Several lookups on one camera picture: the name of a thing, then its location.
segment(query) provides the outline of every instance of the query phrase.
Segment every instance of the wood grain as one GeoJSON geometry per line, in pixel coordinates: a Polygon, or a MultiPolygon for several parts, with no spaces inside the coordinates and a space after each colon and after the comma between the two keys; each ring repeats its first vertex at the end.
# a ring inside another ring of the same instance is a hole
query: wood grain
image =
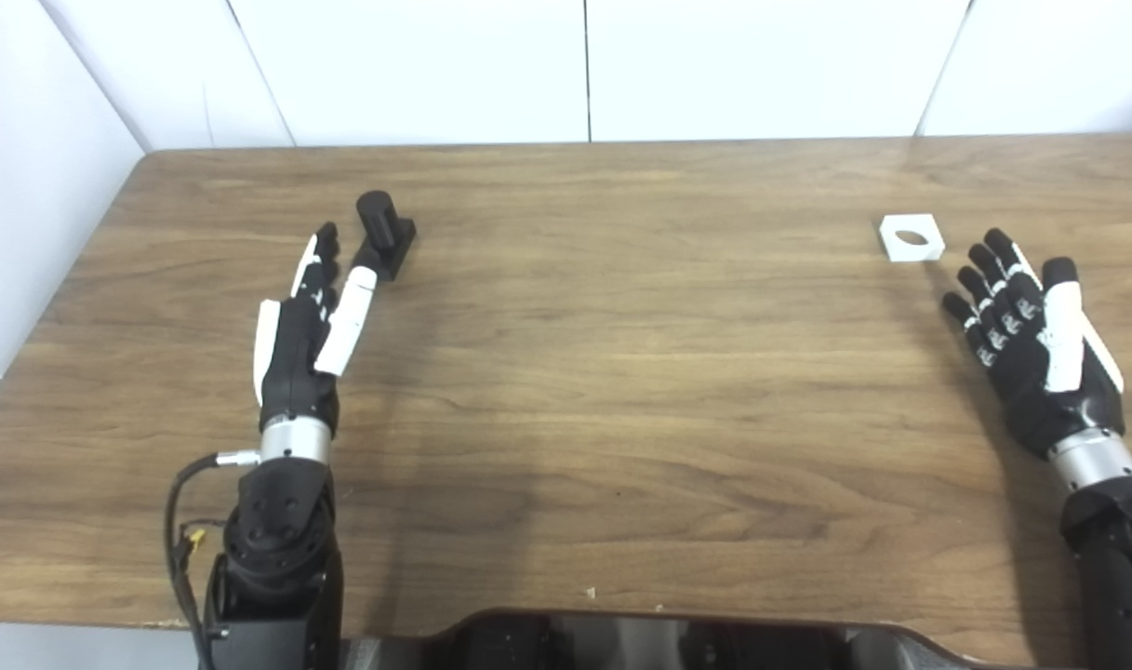
{"type": "Polygon", "coordinates": [[[173,625],[170,476],[257,444],[257,302],[368,188],[420,240],[341,386],[346,635],[662,610],[1081,662],[1053,472],[936,298],[990,225],[1074,255],[1132,445],[1132,136],[154,154],[0,386],[0,620],[173,625]],[[893,212],[943,263],[887,263],[893,212]]]}

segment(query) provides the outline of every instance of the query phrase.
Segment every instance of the white finger cover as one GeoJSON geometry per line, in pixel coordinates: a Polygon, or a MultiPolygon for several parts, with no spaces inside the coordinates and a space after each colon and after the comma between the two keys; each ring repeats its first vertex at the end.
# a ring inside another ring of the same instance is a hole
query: white finger cover
{"type": "Polygon", "coordinates": [[[338,309],[331,315],[331,335],[326,336],[314,369],[342,377],[346,361],[354,352],[358,335],[362,324],[367,321],[367,310],[371,308],[371,295],[375,293],[376,275],[369,268],[352,267],[346,275],[338,309]]]}
{"type": "Polygon", "coordinates": [[[1038,338],[1049,351],[1046,390],[1061,394],[1082,385],[1082,289],[1077,281],[1063,281],[1046,292],[1046,329],[1038,338]]]}
{"type": "Polygon", "coordinates": [[[280,302],[259,302],[259,319],[256,321],[256,346],[251,357],[251,383],[256,385],[256,402],[264,406],[264,375],[272,364],[272,352],[276,349],[276,324],[280,323],[280,302]]]}

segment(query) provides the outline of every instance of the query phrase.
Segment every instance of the fingertip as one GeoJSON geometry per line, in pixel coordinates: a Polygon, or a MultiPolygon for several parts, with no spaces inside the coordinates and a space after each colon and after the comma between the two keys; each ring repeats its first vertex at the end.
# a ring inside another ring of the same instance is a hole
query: fingertip
{"type": "Polygon", "coordinates": [[[975,308],[970,302],[953,291],[942,295],[942,309],[949,312],[950,317],[955,317],[958,323],[967,323],[975,317],[975,308]]]}
{"type": "Polygon", "coordinates": [[[958,270],[958,283],[962,284],[967,291],[970,291],[975,301],[981,301],[984,298],[990,297],[990,291],[987,290],[987,281],[974,267],[963,266],[960,268],[958,270]]]}
{"type": "Polygon", "coordinates": [[[994,227],[988,230],[987,233],[984,234],[984,243],[990,247],[992,249],[1009,248],[1012,247],[1012,238],[1009,238],[1007,233],[1004,233],[1003,230],[994,227]]]}
{"type": "Polygon", "coordinates": [[[1074,259],[1069,258],[1069,256],[1058,256],[1058,258],[1048,259],[1040,267],[1040,274],[1041,283],[1045,284],[1046,291],[1054,285],[1079,280],[1079,268],[1074,265],[1074,259]]]}

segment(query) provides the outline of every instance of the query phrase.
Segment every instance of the white wall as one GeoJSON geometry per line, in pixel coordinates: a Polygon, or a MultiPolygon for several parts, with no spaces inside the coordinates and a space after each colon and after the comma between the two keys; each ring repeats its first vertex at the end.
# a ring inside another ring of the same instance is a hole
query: white wall
{"type": "Polygon", "coordinates": [[[595,140],[909,136],[967,0],[590,0],[595,140]]]}
{"type": "Polygon", "coordinates": [[[301,145],[586,140],[582,0],[232,0],[301,145]]]}
{"type": "Polygon", "coordinates": [[[149,152],[289,147],[224,0],[43,0],[149,152]]]}
{"type": "Polygon", "coordinates": [[[142,155],[37,0],[0,0],[0,375],[142,155]]]}
{"type": "Polygon", "coordinates": [[[977,0],[927,135],[1132,131],[1132,0],[977,0]]]}

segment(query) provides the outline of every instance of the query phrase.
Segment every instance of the cable connector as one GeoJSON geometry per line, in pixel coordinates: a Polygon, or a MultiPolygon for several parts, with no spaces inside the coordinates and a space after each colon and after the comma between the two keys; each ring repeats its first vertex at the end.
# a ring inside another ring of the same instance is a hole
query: cable connector
{"type": "Polygon", "coordinates": [[[242,449],[237,453],[218,453],[214,463],[220,467],[242,467],[259,465],[259,449],[242,449]]]}

